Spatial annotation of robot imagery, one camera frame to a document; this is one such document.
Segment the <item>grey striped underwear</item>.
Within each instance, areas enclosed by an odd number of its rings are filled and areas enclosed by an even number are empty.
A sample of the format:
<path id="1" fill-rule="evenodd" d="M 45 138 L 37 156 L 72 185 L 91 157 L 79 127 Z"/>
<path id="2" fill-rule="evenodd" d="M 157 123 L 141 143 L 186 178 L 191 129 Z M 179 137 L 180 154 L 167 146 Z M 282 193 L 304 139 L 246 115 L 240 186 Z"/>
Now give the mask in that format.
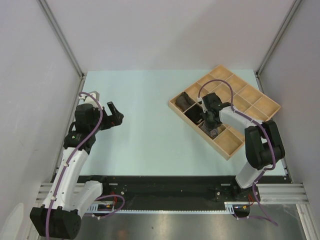
<path id="1" fill-rule="evenodd" d="M 209 129 L 204 121 L 199 125 L 199 128 L 211 139 L 215 139 L 222 132 L 219 127 L 215 129 Z"/>

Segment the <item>black underwear beige waistband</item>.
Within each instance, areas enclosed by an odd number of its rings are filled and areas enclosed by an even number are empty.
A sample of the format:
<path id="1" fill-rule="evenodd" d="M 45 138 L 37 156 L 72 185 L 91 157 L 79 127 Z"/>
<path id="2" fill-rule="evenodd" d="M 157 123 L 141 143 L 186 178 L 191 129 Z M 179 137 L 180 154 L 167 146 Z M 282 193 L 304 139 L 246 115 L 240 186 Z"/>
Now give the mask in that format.
<path id="1" fill-rule="evenodd" d="M 189 108 L 184 114 L 195 125 L 199 125 L 204 120 L 202 116 L 202 112 L 203 112 L 203 109 L 198 104 L 195 104 L 191 108 Z"/>

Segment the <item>brown underwear beige waistband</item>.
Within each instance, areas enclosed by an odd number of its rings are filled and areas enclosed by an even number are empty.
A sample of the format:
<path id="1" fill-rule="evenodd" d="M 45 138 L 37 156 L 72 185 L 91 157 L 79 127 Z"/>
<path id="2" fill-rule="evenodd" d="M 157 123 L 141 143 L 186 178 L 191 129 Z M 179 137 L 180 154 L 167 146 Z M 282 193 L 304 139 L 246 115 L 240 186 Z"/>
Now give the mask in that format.
<path id="1" fill-rule="evenodd" d="M 182 111 L 186 111 L 195 101 L 186 93 L 182 92 L 174 101 L 175 105 Z"/>

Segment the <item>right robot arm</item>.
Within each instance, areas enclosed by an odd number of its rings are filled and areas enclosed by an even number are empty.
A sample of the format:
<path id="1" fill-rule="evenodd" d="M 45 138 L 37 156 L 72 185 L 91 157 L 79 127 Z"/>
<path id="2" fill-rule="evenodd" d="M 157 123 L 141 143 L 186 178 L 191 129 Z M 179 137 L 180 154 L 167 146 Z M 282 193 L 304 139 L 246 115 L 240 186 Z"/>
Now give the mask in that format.
<path id="1" fill-rule="evenodd" d="M 251 188 L 285 157 L 284 145 L 277 124 L 273 120 L 261 121 L 238 110 L 233 102 L 222 102 L 215 93 L 197 98 L 201 115 L 210 131 L 226 124 L 244 135 L 246 163 L 230 185 L 230 194 L 242 201 Z"/>

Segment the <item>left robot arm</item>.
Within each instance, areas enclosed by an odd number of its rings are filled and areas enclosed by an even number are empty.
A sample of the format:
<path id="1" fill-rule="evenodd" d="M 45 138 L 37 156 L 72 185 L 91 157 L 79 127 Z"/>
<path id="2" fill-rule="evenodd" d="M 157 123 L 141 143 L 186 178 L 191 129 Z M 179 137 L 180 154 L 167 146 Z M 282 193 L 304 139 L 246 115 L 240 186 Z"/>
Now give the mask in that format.
<path id="1" fill-rule="evenodd" d="M 79 193 L 74 193 L 81 169 L 96 142 L 96 134 L 123 122 L 124 115 L 113 102 L 108 102 L 107 106 L 111 114 L 93 100 L 76 107 L 75 120 L 64 138 L 62 160 L 52 186 L 41 206 L 33 207 L 29 215 L 40 236 L 75 239 L 92 203 L 97 198 L 105 200 L 110 196 L 111 188 L 97 180 L 87 181 Z"/>

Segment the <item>wooden compartment tray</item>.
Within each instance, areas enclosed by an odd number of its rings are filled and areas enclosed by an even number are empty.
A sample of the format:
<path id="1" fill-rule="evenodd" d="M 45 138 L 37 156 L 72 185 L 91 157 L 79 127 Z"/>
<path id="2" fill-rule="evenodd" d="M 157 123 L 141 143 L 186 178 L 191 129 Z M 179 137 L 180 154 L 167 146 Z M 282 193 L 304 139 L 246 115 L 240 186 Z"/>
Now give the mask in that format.
<path id="1" fill-rule="evenodd" d="M 245 128 L 269 121 L 281 108 L 223 65 L 169 100 L 168 106 L 226 160 L 245 144 Z"/>

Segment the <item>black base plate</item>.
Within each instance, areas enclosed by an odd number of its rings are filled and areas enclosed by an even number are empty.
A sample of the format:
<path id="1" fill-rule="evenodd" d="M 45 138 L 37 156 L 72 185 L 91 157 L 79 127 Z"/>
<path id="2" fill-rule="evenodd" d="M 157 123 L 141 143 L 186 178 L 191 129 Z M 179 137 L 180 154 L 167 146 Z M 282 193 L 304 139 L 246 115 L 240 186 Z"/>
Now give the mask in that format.
<path id="1" fill-rule="evenodd" d="M 251 204 L 260 199 L 256 188 L 231 194 L 234 176 L 106 176 L 83 175 L 78 183 L 98 181 L 103 195 L 122 195 L 116 204 L 125 211 L 218 211 L 226 202 Z"/>

